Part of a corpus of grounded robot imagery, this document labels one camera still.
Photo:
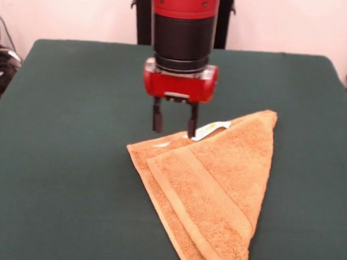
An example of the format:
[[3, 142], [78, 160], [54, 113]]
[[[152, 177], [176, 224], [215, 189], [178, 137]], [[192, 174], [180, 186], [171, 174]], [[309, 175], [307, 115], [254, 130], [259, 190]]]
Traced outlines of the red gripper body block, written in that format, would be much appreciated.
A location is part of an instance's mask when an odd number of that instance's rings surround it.
[[207, 103], [213, 98], [218, 69], [215, 65], [207, 65], [202, 72], [176, 74], [158, 68], [155, 59], [149, 57], [144, 64], [144, 88], [150, 96]]

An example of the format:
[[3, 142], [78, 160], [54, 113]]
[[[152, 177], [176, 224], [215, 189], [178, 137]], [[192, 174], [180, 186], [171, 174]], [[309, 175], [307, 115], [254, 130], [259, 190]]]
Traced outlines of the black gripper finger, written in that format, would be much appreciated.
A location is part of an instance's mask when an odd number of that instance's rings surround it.
[[163, 125], [163, 119], [162, 119], [162, 113], [161, 113], [161, 98], [155, 96], [154, 97], [154, 105], [153, 105], [153, 124], [152, 129], [155, 132], [162, 132], [162, 125]]
[[196, 126], [198, 120], [198, 103], [191, 103], [191, 116], [188, 122], [188, 138], [196, 136]]

